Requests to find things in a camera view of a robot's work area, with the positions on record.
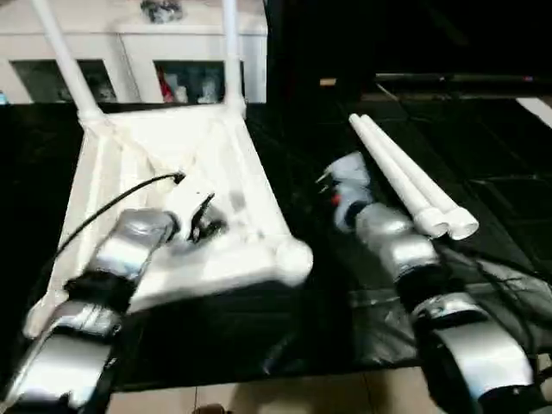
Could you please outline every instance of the black tablecloth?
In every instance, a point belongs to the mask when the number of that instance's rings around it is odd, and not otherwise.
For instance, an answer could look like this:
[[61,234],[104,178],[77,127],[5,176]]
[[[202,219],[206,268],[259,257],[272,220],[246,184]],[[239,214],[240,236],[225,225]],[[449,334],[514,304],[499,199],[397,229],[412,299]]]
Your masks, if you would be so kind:
[[[120,389],[416,364],[413,335],[391,281],[353,238],[333,229],[314,184],[332,160],[361,149],[348,126],[351,112],[372,116],[480,219],[478,233],[460,247],[552,270],[552,129],[515,101],[317,103],[285,116],[249,105],[248,129],[280,208],[292,233],[313,249],[311,275],[296,289],[265,283],[133,317],[136,357]],[[22,318],[46,284],[38,270],[60,235],[82,132],[71,105],[3,107],[0,119],[9,164],[0,350],[16,355],[24,346],[17,335]],[[398,205],[366,158],[378,197]],[[526,345],[519,321],[475,268],[457,259],[448,256],[454,271]],[[552,320],[548,287],[521,277],[516,289]],[[534,327],[534,334],[540,351],[552,349],[550,332]],[[3,359],[2,382],[11,362]]]

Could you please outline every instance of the white cabinet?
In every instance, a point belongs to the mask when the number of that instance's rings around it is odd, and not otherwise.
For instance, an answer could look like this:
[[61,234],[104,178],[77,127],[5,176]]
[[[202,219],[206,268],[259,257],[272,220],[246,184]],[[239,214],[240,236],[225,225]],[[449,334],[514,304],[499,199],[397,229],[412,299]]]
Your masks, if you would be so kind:
[[[66,40],[98,102],[139,101],[116,35],[68,34]],[[71,99],[42,34],[0,34],[0,91],[12,104]]]
[[[186,0],[184,18],[153,24],[138,0],[50,0],[96,99],[162,103],[220,100],[221,0]],[[262,0],[237,0],[243,92],[266,102]],[[0,92],[13,104],[65,101],[68,92],[30,0],[0,3]]]
[[[182,100],[201,103],[209,92],[223,96],[221,35],[125,34],[122,41],[129,58],[142,102]],[[266,102],[266,42],[259,36],[241,37],[243,92],[249,102]]]

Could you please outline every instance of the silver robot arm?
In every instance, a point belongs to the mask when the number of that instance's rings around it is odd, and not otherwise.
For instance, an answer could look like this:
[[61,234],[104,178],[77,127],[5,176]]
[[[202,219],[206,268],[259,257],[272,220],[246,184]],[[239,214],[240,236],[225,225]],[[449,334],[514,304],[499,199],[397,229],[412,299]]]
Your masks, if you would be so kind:
[[379,257],[411,316],[436,403],[448,413],[547,410],[524,350],[440,263],[431,240],[383,204],[351,210],[354,233]]
[[178,231],[171,213],[125,210],[14,375],[3,410],[103,412],[123,355],[122,320],[153,252]]

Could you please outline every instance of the white pole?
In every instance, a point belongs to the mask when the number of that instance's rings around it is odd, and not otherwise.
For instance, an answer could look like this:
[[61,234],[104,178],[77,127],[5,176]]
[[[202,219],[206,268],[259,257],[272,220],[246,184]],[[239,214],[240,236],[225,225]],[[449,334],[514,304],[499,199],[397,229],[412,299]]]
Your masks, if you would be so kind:
[[245,116],[245,101],[242,96],[242,71],[238,36],[238,11],[236,0],[223,0],[223,26],[226,56],[224,78],[226,92],[224,102]]
[[69,52],[69,47],[48,4],[48,0],[32,1],[44,27],[46,37],[55,52],[55,59],[58,62],[63,79],[66,81],[69,92],[71,92],[71,96],[77,105],[78,118],[86,121],[101,116],[102,111],[97,107],[77,61]]
[[393,190],[411,213],[416,226],[425,234],[433,237],[444,235],[448,226],[441,211],[430,205],[427,198],[412,184],[395,160],[387,154],[380,141],[373,137],[373,134],[358,115],[351,115],[349,121],[386,176]]
[[431,205],[444,213],[448,222],[448,235],[454,240],[465,239],[472,235],[479,227],[478,221],[466,209],[460,207],[449,195],[431,179],[431,177],[395,143],[380,126],[368,115],[361,120],[372,132],[372,135],[386,149],[405,172],[410,181],[418,188]]

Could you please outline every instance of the wire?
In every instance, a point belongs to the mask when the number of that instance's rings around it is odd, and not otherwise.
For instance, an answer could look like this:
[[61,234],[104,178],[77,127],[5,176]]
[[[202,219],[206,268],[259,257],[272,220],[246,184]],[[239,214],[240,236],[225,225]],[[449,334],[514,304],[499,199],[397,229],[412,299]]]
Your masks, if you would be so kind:
[[101,207],[98,211],[96,211],[94,214],[92,214],[90,217],[86,218],[66,239],[61,243],[61,245],[56,250],[55,254],[44,264],[40,271],[40,275],[42,276],[44,273],[46,273],[55,263],[55,261],[60,257],[60,255],[66,250],[66,248],[72,243],[73,240],[77,238],[77,236],[84,230],[86,227],[88,227],[92,222],[94,222],[98,217],[100,217],[103,213],[105,213],[107,210],[109,210],[114,205],[120,203],[125,199],[126,197],[130,196],[131,194],[137,192],[143,187],[146,187],[148,185],[151,185],[157,181],[161,181],[162,179],[174,179],[174,182],[178,184],[180,181],[182,181],[185,178],[185,174],[183,172],[172,172],[170,174],[164,174],[157,177],[153,177],[152,179],[147,179],[146,181],[142,181],[140,184],[135,185],[134,187],[126,190],[124,193],[118,195],[117,197],[113,198],[111,201],[109,201],[106,205]]

